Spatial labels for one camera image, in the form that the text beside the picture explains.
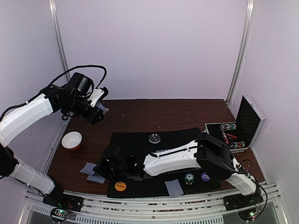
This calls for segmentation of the clear round dealer button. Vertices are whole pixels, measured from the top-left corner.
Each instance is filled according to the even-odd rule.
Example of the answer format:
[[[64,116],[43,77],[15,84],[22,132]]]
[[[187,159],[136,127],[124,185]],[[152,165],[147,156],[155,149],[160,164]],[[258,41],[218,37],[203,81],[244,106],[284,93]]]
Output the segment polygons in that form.
[[[161,137],[157,133],[153,133],[149,136],[149,142],[152,144],[157,144],[161,141]]]

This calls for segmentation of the grey playing card deck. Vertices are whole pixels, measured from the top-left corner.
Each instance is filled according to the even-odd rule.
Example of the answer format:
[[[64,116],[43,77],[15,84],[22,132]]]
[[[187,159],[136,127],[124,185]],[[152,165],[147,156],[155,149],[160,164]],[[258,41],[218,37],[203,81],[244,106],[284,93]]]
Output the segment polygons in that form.
[[[101,102],[98,102],[96,106],[103,111],[104,115],[109,111],[109,109],[106,108]]]

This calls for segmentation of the orange big blind button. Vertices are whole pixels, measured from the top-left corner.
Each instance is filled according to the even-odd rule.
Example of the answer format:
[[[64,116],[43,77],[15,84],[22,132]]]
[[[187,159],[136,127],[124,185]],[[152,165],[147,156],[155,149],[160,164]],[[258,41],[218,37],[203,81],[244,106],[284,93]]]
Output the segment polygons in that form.
[[[126,190],[127,185],[124,182],[116,182],[115,185],[114,185],[114,188],[118,192],[123,192],[123,191]]]

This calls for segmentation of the mixed colour chip stack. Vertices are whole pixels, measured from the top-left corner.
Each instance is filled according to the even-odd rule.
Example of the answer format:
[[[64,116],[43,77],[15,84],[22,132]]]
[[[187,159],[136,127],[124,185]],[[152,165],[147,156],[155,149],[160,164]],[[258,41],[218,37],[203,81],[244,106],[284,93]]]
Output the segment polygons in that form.
[[[185,175],[185,184],[186,185],[192,185],[194,183],[194,174],[187,173]]]

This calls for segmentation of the blue small blind button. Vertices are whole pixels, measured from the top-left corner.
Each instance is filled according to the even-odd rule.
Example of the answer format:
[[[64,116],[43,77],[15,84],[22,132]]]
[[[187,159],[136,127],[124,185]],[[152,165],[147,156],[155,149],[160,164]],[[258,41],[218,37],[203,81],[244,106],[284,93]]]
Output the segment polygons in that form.
[[[206,172],[204,172],[204,173],[201,174],[201,179],[202,179],[202,181],[204,181],[204,182],[209,182],[209,181],[211,181],[211,178],[209,177],[209,175],[208,175]]]

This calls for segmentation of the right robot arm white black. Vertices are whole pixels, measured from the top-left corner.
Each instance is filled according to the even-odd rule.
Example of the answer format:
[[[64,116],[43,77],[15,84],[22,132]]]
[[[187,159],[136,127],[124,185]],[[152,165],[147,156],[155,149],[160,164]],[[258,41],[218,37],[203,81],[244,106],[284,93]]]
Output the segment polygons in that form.
[[[226,181],[238,189],[237,197],[227,200],[229,208],[266,200],[259,182],[242,167],[229,146],[208,133],[200,133],[196,139],[177,148],[143,154],[122,155],[121,148],[111,144],[103,151],[93,170],[105,178],[124,182],[190,168],[202,169],[212,180]]]

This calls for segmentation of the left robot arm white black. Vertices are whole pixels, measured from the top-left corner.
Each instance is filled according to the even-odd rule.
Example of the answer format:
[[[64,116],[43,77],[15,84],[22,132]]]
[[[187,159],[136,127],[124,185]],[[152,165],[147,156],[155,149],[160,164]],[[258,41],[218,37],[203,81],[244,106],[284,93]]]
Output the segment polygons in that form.
[[[49,84],[27,102],[7,109],[0,117],[0,177],[10,177],[37,190],[49,204],[66,206],[67,196],[55,178],[23,162],[10,144],[31,126],[56,112],[61,112],[63,119],[74,115],[95,125],[104,118],[105,110],[100,102],[108,93],[107,87],[95,86],[89,77],[76,72],[66,84]]]

